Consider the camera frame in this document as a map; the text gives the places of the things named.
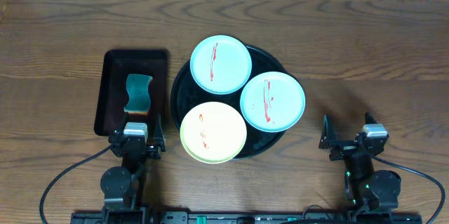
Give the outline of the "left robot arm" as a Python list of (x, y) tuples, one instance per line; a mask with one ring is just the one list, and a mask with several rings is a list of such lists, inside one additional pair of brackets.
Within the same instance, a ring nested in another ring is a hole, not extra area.
[(147, 178), (147, 160), (160, 159), (166, 150), (161, 116), (156, 116), (153, 143), (149, 143), (149, 129), (144, 122), (129, 122), (125, 113), (117, 127), (109, 133), (111, 151), (122, 159), (120, 166), (104, 172), (100, 187), (104, 193), (102, 220), (104, 224), (154, 224), (159, 214), (142, 202)]

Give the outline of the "green scouring sponge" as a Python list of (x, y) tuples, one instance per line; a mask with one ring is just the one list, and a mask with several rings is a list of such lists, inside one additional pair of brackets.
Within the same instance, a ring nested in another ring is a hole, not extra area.
[(130, 114), (147, 114), (151, 107), (149, 85), (152, 77), (143, 74), (129, 74), (126, 80), (128, 102), (124, 111)]

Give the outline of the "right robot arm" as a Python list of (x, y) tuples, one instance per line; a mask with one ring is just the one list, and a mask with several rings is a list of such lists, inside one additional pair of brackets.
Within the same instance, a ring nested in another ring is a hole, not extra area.
[(351, 222), (367, 222), (369, 218), (392, 223), (391, 211), (398, 207), (401, 177), (393, 171), (375, 170), (373, 159), (384, 151), (389, 138), (386, 128), (365, 113), (365, 125), (353, 140), (340, 140), (330, 116), (323, 118), (319, 148), (329, 150), (331, 161), (345, 165), (345, 193), (354, 206), (346, 218)]

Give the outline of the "yellow plate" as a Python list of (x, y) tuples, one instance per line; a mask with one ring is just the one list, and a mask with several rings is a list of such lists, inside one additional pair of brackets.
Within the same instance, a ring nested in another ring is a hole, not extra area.
[(192, 108), (180, 127), (183, 148), (194, 159), (221, 164), (243, 149), (247, 128), (243, 117), (230, 105), (207, 102)]

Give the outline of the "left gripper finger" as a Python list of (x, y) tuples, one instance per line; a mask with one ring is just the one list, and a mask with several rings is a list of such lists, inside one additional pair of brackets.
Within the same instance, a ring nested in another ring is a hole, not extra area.
[(117, 131), (118, 132), (123, 132), (124, 131), (124, 129), (126, 127), (126, 124), (128, 122), (128, 119), (129, 119), (129, 113), (125, 112), (124, 115), (123, 115), (123, 118), (121, 119), (121, 121), (119, 122), (119, 124), (117, 126)]
[(154, 141), (160, 147), (166, 146), (166, 139), (163, 134), (162, 125), (161, 125), (161, 115), (158, 114), (156, 118), (156, 123), (154, 127)]

